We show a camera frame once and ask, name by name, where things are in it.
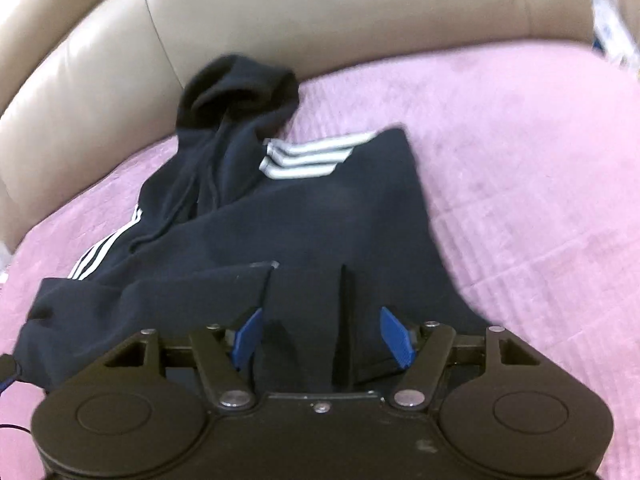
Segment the pink bedspread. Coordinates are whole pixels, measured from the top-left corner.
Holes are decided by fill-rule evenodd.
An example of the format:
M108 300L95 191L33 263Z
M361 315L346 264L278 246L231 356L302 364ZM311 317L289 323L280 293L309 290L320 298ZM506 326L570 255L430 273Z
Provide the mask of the pink bedspread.
M640 478L640 86L572 44L485 46L377 62L307 82L284 135L407 126L432 228L463 295L598 392L616 431L600 473ZM124 224L167 140L34 228L0 296L10 351L45 276L65 276ZM0 422L40 400L17 384ZM0 478L42 473L27 435L0 431Z

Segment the bolt head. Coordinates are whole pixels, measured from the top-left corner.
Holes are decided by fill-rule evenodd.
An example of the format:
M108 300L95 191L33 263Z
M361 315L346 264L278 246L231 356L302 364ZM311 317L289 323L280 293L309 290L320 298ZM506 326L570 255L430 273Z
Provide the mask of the bolt head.
M437 453L438 448L433 443L433 440L420 439L415 443L415 447L418 451L422 451L424 453Z
M251 401L251 394L244 390L229 390L220 396L220 404L226 408L242 408Z
M420 406L425 399L424 393L418 390L400 390L394 395L394 402L403 408Z
M314 404L314 411L316 413L327 413L329 412L329 410L331 410L331 403L330 402L316 402Z

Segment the white stripe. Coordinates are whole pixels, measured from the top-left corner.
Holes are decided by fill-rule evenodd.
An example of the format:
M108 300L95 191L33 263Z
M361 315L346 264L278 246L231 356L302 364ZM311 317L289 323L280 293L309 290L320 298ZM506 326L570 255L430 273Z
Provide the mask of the white stripe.
M352 151L353 148L349 148L347 150L334 150L325 153L290 156L272 144L267 146L267 155L271 157L273 162L283 168L295 168L308 164L337 164L338 162L344 162L347 157L351 155Z
M136 204L135 208L133 209L133 215L131 216L131 220L132 221L135 220L137 215L138 215L138 204ZM80 256L79 260L76 261L76 264L74 265L73 269L71 269L71 272L69 273L67 278L70 280L77 280L82 270L87 266L87 264L94 257L94 254L98 250L98 248L100 248L100 245L104 243L104 241L111 236L113 236L113 233L108 236L105 236L97 244L94 244L91 248L87 249L84 252L84 254Z
M84 269L84 267L91 261L91 259L94 257L96 251L100 248L100 245L102 245L104 243L104 241L109 238L109 236L105 236L102 240L100 240L97 244L94 244L87 252L85 252L80 259L78 260L78 262L74 265L74 268L71 269L71 273L69 274L69 277L73 280L77 280L78 276L80 275L80 273L82 272L82 270Z
M268 156L260 164L262 171L269 178L280 180L283 178L309 178L312 176L325 176L330 174L337 164L316 164L314 166L300 166L298 168L281 168Z
M286 155L307 155L309 153L328 152L331 150L343 150L345 148L354 148L359 144L368 142L373 139L378 132L363 132L360 134L351 134L340 137L331 137L330 139L313 140L305 144L291 144L281 139L270 139L268 144L276 146Z
M111 249L111 246L114 244L114 242L118 239L118 237L127 229L129 229L130 227L132 227L133 225L137 224L138 222L140 222L140 218L142 216L142 210L138 209L138 213L136 215L136 217L129 222L128 224L123 225L120 229L118 229L116 232L114 232L113 235L111 235L111 237L109 238L109 240L107 240L105 242L105 244L100 248L100 252L98 253L98 255L95 257L94 262L91 264L91 266L89 266L89 268L83 272L82 274L80 274L80 276L78 277L79 281L84 280L87 276L89 276L92 272L94 272L95 269L98 268L98 266L100 265L100 263L104 260L104 257L107 255L107 253L109 252L109 249Z

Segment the beige leather sofa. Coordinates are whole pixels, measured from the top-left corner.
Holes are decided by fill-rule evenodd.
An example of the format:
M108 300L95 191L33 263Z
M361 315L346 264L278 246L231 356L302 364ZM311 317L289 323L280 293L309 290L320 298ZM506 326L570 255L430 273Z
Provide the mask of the beige leather sofa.
M171 133L183 86L221 54L285 64L304 79L523 38L590 43L590 0L0 0L4 256Z

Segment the black hoodie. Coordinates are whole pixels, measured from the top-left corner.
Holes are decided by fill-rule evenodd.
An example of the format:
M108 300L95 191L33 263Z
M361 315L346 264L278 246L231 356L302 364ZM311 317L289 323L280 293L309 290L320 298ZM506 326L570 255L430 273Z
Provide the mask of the black hoodie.
M397 371L383 305L483 333L431 238L401 129L324 176L260 170L264 139L297 106L283 68L228 56L198 74L178 109L178 152L145 182L132 221L76 279L43 280L15 348L23 380L52 390L140 329L181 336L252 306L264 309L252 363L262 391L349 390Z

